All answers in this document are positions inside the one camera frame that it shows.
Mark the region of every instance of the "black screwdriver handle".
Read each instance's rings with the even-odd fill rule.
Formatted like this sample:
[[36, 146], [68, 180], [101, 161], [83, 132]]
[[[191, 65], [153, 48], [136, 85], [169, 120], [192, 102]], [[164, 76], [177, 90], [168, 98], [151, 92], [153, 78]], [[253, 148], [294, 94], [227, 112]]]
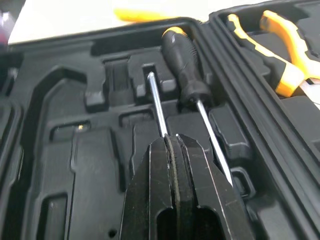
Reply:
[[195, 103], [197, 100], [210, 103], [212, 95], [208, 85], [202, 81], [197, 50], [181, 28], [175, 26], [164, 32], [162, 54], [178, 79], [180, 101], [183, 104]]

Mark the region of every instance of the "pliers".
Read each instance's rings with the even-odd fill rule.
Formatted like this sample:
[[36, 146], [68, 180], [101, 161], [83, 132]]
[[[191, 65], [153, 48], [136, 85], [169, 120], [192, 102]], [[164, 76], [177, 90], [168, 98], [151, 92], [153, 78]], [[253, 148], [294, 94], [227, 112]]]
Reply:
[[263, 12], [259, 25], [262, 30], [275, 33], [281, 38], [291, 63], [253, 40], [242, 29], [237, 15], [230, 14], [227, 17], [227, 27], [239, 44], [258, 54], [271, 69], [275, 81], [270, 85], [277, 94], [288, 98], [295, 91], [302, 90], [320, 109], [320, 62], [312, 59], [313, 56], [298, 27], [269, 10]]

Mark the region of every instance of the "yellow object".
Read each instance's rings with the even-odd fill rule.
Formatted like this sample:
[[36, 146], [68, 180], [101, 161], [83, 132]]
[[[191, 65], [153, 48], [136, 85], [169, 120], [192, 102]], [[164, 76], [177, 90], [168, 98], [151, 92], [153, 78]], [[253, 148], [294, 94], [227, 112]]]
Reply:
[[305, 40], [301, 39], [297, 26], [279, 16], [275, 12], [266, 10], [260, 20], [260, 28], [277, 34], [288, 49], [292, 64], [304, 73], [304, 79], [320, 79], [320, 62], [311, 60], [306, 55], [308, 51]]
[[165, 33], [168, 32], [168, 31], [173, 31], [173, 32], [175, 32], [175, 33], [177, 33], [177, 34], [183, 34], [183, 35], [185, 35], [186, 37], [188, 36], [188, 35], [187, 35], [180, 27], [178, 27], [178, 26], [173, 26], [173, 27], [168, 28], [167, 30], [164, 31], [164, 33], [162, 34], [162, 36], [164, 36]]
[[294, 91], [299, 87], [301, 82], [304, 80], [304, 74], [303, 72], [296, 66], [294, 66], [292, 63], [286, 61], [282, 57], [274, 54], [272, 51], [268, 50], [264, 46], [257, 43], [255, 40], [253, 40], [241, 27], [240, 21], [237, 15], [230, 14], [228, 16], [228, 20], [230, 22], [233, 22], [235, 26], [234, 33], [242, 40], [247, 40], [251, 44], [254, 45], [254, 49], [261, 54], [267, 56], [267, 57], [273, 57], [276, 58], [282, 62], [285, 63], [285, 69], [281, 76], [281, 79], [275, 89], [275, 92], [284, 96], [284, 97], [290, 97]]
[[157, 12], [133, 10], [127, 8], [116, 8], [114, 10], [114, 14], [122, 21], [137, 23], [176, 18], [176, 16], [166, 16]]

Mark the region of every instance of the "yellow handle tip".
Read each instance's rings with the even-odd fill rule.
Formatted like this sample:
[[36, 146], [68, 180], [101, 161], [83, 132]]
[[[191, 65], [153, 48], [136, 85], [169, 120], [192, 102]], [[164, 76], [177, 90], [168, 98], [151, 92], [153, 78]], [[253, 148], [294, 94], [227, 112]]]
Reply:
[[173, 27], [169, 27], [167, 30], [164, 31], [164, 33], [162, 34], [162, 36], [165, 35], [166, 32], [168, 31], [173, 31], [177, 34], [182, 34], [182, 35], [185, 35], [185, 36], [188, 36], [180, 27], [178, 26], [173, 26]]

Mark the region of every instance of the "tool case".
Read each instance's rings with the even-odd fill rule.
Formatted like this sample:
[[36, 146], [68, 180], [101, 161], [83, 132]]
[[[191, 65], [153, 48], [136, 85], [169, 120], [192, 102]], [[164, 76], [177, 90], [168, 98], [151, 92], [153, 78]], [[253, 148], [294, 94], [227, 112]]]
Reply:
[[196, 139], [214, 158], [201, 115], [179, 104], [161, 53], [162, 34], [173, 26], [198, 51], [213, 93], [208, 116], [255, 238], [320, 239], [320, 111], [306, 96], [278, 96], [269, 85], [272, 70], [226, 26], [228, 14], [237, 14], [252, 38], [289, 61], [281, 40], [259, 29], [265, 10], [294, 22], [319, 57], [320, 1], [309, 0], [237, 6], [207, 22], [181, 17], [1, 52], [1, 239], [119, 239], [126, 189], [159, 137], [150, 71], [169, 133]]

